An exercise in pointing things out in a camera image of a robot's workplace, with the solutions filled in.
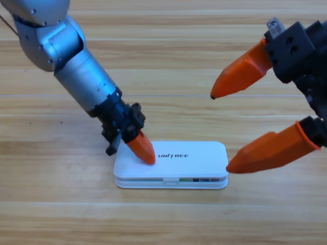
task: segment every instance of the robotic arm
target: robotic arm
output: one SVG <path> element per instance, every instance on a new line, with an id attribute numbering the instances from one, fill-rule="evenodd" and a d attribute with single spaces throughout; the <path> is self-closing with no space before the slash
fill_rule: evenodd
<path id="1" fill-rule="evenodd" d="M 121 139 L 147 164 L 154 164 L 151 142 L 142 133 L 145 116 L 129 106 L 122 92 L 87 49 L 79 25 L 67 13 L 69 0 L 0 0 L 12 15 L 20 45 L 40 69 L 55 78 L 88 113 L 97 117 L 108 140 L 106 153 L 117 152 Z"/>
<path id="2" fill-rule="evenodd" d="M 297 22 L 285 29 L 273 18 L 267 26 L 265 37 L 223 70 L 211 90 L 212 99 L 248 88 L 273 67 L 281 82 L 295 83 L 318 118 L 309 116 L 246 145 L 230 161 L 230 173 L 281 167 L 327 147 L 327 21 L 306 29 Z"/>

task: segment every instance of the unitree logo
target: unitree logo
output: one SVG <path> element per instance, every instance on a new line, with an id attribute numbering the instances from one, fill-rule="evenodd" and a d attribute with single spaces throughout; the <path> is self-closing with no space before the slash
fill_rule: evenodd
<path id="1" fill-rule="evenodd" d="M 159 155 L 158 157 L 167 157 L 167 158 L 175 158 L 175 157 L 189 157 L 188 154 L 168 154 L 168 155 Z"/>

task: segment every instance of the table surface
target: table surface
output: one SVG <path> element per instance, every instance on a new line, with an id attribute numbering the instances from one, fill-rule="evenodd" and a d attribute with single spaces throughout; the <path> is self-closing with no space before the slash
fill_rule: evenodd
<path id="1" fill-rule="evenodd" d="M 0 14 L 12 20 L 1 7 Z M 214 80 L 276 16 L 326 20 L 325 0 L 72 0 L 70 15 L 151 140 L 242 146 L 314 115 L 273 71 L 212 101 Z M 1 244 L 327 244 L 327 151 L 229 176 L 222 190 L 116 186 L 101 124 L 38 70 L 0 22 Z"/>

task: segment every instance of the case lid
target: case lid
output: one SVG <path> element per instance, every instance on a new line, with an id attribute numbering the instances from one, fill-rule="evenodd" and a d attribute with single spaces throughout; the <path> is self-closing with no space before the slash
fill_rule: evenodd
<path id="1" fill-rule="evenodd" d="M 221 178 L 228 172 L 226 148 L 215 141 L 152 141 L 156 162 L 146 165 L 122 143 L 116 154 L 114 174 L 135 178 Z"/>

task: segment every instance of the cable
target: cable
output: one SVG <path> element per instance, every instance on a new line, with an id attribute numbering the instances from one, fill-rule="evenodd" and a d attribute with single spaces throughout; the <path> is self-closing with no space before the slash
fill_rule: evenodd
<path id="1" fill-rule="evenodd" d="M 19 36 L 18 33 L 15 31 L 15 29 L 13 29 L 11 25 L 9 25 L 9 23 L 6 22 L 6 20 L 1 15 L 0 15 L 0 19 L 3 20 L 3 22 L 17 35 L 17 37 Z"/>

